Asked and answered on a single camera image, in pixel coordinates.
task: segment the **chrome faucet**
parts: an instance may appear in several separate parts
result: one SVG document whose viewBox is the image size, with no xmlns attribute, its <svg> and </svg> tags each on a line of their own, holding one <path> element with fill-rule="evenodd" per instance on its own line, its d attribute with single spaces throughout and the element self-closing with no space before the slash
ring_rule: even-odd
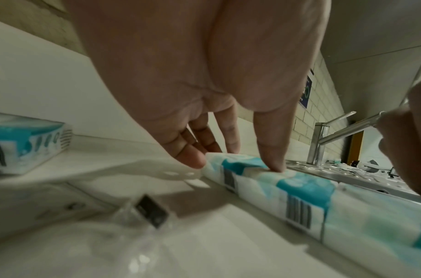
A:
<svg viewBox="0 0 421 278">
<path fill-rule="evenodd" d="M 370 126 L 374 126 L 384 112 L 380 112 L 375 116 L 356 122 L 355 124 L 345 127 L 344 129 L 341 129 L 328 136 L 329 127 L 332 123 L 348 118 L 355 113 L 355 111 L 349 112 L 327 123 L 316 123 L 314 127 L 314 133 L 312 135 L 310 151 L 308 153 L 308 160 L 306 161 L 308 164 L 320 166 L 323 160 L 323 154 L 325 153 L 326 144 L 358 133 Z"/>
</svg>

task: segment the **plastic packaging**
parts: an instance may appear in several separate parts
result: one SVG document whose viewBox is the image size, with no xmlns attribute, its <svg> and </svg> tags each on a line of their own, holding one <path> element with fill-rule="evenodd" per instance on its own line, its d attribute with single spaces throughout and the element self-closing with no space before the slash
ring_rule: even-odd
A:
<svg viewBox="0 0 421 278">
<path fill-rule="evenodd" d="M 175 222 L 144 196 L 107 217 L 22 234 L 0 243 L 0 278 L 180 277 L 160 237 Z"/>
</svg>

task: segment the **sink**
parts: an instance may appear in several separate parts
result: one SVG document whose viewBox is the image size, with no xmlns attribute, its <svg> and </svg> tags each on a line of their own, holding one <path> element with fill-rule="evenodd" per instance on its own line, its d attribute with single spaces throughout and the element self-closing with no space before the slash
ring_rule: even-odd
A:
<svg viewBox="0 0 421 278">
<path fill-rule="evenodd" d="M 342 169 L 332 164 L 323 164 L 318 167 L 293 160 L 287 160 L 286 163 L 287 168 L 290 170 L 319 176 L 328 180 L 344 182 L 346 184 L 376 191 L 380 194 L 389 194 L 398 198 L 421 203 L 421 196 L 416 194 L 402 181 L 390 180 L 366 172 Z"/>
</svg>

